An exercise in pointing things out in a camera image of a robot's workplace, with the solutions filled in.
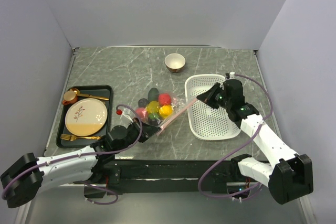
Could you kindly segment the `pink peach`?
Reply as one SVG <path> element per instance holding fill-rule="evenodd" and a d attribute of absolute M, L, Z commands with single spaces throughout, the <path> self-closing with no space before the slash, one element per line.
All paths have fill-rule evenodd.
<path fill-rule="evenodd" d="M 142 121 L 146 121 L 148 118 L 148 111 L 146 108 L 137 108 L 136 109 L 137 115 L 140 117 Z"/>

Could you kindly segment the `yellow green starfruit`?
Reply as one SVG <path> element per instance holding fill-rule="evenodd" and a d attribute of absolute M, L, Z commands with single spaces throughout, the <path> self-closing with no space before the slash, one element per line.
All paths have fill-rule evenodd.
<path fill-rule="evenodd" d="M 148 114 L 151 113 L 158 113 L 160 110 L 160 104 L 158 101 L 151 101 L 146 107 L 145 107 L 146 111 L 148 112 Z"/>

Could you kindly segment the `yellow lemon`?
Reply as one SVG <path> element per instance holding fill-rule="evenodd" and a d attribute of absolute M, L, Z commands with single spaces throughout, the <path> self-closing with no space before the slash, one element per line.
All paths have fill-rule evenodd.
<path fill-rule="evenodd" d="M 159 115 L 161 119 L 168 118 L 173 113 L 173 108 L 171 105 L 165 105 L 160 107 Z"/>

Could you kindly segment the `clear zip top bag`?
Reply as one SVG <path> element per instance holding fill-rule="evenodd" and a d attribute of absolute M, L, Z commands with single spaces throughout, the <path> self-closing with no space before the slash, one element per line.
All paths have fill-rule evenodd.
<path fill-rule="evenodd" d="M 187 111 L 195 102 L 193 98 L 189 102 L 183 102 L 173 93 L 161 92 L 158 88 L 151 88 L 146 98 L 138 100 L 136 113 L 141 121 L 158 126 L 164 131 L 175 119 Z"/>

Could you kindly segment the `dark purple mangosteen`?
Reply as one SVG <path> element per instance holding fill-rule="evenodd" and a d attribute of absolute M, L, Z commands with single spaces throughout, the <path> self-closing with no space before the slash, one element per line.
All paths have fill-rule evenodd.
<path fill-rule="evenodd" d="M 149 101 L 146 98 L 141 98 L 138 100 L 138 107 L 140 108 L 145 108 L 148 104 L 149 104 Z"/>
<path fill-rule="evenodd" d="M 158 113 L 150 113 L 147 117 L 147 122 L 149 125 L 159 126 L 161 124 L 161 118 Z"/>

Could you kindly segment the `dark green avocado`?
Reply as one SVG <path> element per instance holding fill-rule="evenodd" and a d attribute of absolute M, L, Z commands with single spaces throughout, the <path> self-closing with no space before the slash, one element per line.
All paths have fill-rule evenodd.
<path fill-rule="evenodd" d="M 158 101 L 160 92 L 157 88 L 151 88 L 148 92 L 148 101 L 152 102 L 152 101 Z"/>

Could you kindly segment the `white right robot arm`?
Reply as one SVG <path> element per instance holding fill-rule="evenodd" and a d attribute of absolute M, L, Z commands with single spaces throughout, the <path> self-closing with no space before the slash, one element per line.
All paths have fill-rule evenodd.
<path fill-rule="evenodd" d="M 215 83 L 196 98 L 213 109 L 224 108 L 229 119 L 256 143 L 268 159 L 265 164 L 250 156 L 236 158 L 236 164 L 229 169 L 233 180 L 254 179 L 268 187 L 273 199 L 281 205 L 313 192 L 312 160 L 286 145 L 266 124 L 259 111 L 245 102 L 243 84 L 239 80 Z"/>

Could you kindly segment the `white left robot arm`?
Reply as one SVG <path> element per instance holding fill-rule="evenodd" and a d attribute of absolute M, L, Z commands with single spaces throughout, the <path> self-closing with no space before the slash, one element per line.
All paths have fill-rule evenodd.
<path fill-rule="evenodd" d="M 102 166 L 115 154 L 143 143 L 156 133 L 158 126 L 133 121 L 127 127 L 117 125 L 106 135 L 77 151 L 57 156 L 21 156 L 1 174 L 1 198 L 9 208 L 22 206 L 42 191 L 73 182 L 98 183 L 104 177 Z"/>

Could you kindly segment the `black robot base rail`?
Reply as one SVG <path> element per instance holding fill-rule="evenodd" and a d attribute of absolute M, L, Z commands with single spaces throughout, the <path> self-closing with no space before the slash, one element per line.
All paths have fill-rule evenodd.
<path fill-rule="evenodd" d="M 200 177 L 214 164 L 207 160 L 115 159 L 98 163 L 85 181 L 103 184 L 119 195 L 129 193 L 176 193 L 198 190 Z M 203 180 L 202 190 L 226 194 L 234 186 L 251 186 L 256 181 L 241 175 L 236 162 L 223 161 Z"/>

